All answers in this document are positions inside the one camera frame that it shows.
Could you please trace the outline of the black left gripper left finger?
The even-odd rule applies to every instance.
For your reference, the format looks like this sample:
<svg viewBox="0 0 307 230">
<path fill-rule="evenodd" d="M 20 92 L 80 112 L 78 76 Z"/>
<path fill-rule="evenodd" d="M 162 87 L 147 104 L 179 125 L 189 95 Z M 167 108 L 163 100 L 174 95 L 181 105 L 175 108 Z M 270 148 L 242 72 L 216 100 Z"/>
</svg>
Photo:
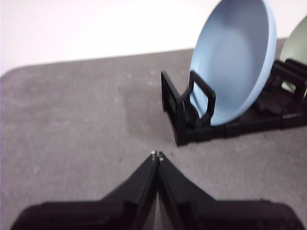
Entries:
<svg viewBox="0 0 307 230">
<path fill-rule="evenodd" d="M 156 205 L 157 152 L 100 200 L 46 202 L 25 208 L 13 230 L 151 230 Z"/>
</svg>

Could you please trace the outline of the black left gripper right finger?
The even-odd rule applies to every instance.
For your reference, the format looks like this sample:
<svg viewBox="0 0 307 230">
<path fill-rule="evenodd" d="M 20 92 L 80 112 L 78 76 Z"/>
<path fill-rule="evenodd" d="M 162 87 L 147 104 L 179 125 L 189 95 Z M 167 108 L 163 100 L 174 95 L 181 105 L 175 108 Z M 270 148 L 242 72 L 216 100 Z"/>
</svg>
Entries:
<svg viewBox="0 0 307 230">
<path fill-rule="evenodd" d="M 216 200 L 157 153 L 158 194 L 166 230 L 302 230 L 293 209 L 269 200 Z"/>
</svg>

